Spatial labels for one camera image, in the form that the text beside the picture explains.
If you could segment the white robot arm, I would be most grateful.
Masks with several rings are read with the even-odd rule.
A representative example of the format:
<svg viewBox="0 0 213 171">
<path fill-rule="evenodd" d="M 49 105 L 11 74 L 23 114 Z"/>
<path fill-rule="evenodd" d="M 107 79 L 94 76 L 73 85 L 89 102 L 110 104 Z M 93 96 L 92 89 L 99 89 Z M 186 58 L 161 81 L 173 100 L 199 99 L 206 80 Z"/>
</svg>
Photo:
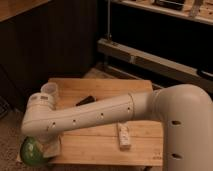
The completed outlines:
<svg viewBox="0 0 213 171">
<path fill-rule="evenodd" d="M 213 100 L 202 88 L 180 84 L 59 109 L 47 93 L 30 96 L 24 135 L 45 142 L 69 130 L 125 121 L 163 126 L 163 171 L 213 171 Z"/>
</svg>

